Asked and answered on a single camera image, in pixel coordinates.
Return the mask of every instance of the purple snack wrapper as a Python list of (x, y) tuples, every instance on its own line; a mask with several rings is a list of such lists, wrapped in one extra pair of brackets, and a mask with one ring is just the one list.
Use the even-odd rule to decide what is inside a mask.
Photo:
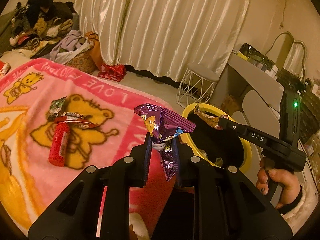
[(134, 112), (142, 117), (154, 143), (166, 143), (165, 148), (158, 152), (169, 181), (174, 176), (171, 139), (185, 132), (193, 132), (196, 124), (167, 108), (148, 103), (135, 107)]

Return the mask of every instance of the red plastic bag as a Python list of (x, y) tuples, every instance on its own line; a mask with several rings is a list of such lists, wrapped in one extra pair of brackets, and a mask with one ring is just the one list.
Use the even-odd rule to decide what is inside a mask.
[(102, 71), (98, 73), (98, 77), (118, 82), (121, 81), (127, 73), (124, 65), (109, 66), (103, 63), (101, 70)]

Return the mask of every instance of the yellow rim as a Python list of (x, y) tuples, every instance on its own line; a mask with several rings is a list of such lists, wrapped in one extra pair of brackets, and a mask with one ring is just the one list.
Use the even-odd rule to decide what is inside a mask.
[[(194, 104), (191, 104), (191, 105), (188, 105), (183, 113), (182, 113), (182, 116), (184, 118), (187, 118), (189, 113), (193, 111), (193, 109), (195, 108), (196, 106), (196, 103)], [(199, 106), (206, 112), (209, 112), (211, 114), (215, 114), (217, 116), (220, 116), (222, 114), (226, 114), (225, 112), (221, 111), (220, 109), (214, 107), (214, 106), (211, 106), (211, 105), (208, 105), (208, 104), (199, 104)], [(194, 155), (197, 155), (203, 159), (205, 159), (207, 162), (209, 162), (212, 166), (216, 166), (218, 167), (217, 165), (215, 165), (214, 163), (212, 163), (211, 161), (209, 161), (208, 158), (206, 158), (200, 151), (199, 149), (196, 147), (196, 145), (194, 144), (193, 140), (191, 139), (191, 136), (189, 133), (183, 133), (180, 135), (180, 138), (183, 142), (187, 143), (193, 150), (193, 153)], [(241, 143), (242, 143), (242, 146), (243, 146), (243, 149), (244, 149), (244, 161), (241, 165), (241, 167), (239, 168), (241, 170), (242, 173), (245, 173), (249, 170), (250, 168), (250, 164), (251, 164), (251, 159), (252, 159), (252, 151), (251, 151), (251, 146), (250, 146), (250, 143), (247, 141), (247, 140), (244, 140), (242, 138), (240, 138), (241, 140)]]

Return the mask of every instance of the black wristband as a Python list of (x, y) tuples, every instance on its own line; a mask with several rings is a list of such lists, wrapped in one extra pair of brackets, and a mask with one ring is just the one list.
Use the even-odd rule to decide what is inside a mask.
[(282, 208), (279, 208), (278, 212), (280, 214), (287, 214), (288, 212), (290, 212), (292, 209), (294, 209), (298, 205), (301, 198), (302, 198), (302, 187), (300, 185), (300, 192), (299, 192), (299, 195), (296, 197), (296, 199), (292, 203), (285, 205)]

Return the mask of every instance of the round stool seat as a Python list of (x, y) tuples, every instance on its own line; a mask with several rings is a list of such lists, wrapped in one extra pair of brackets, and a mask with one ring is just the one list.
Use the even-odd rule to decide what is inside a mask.
[(187, 66), (188, 69), (190, 69), (194, 74), (198, 75), (199, 77), (207, 81), (217, 82), (219, 80), (219, 76), (217, 74), (200, 64), (189, 63)]

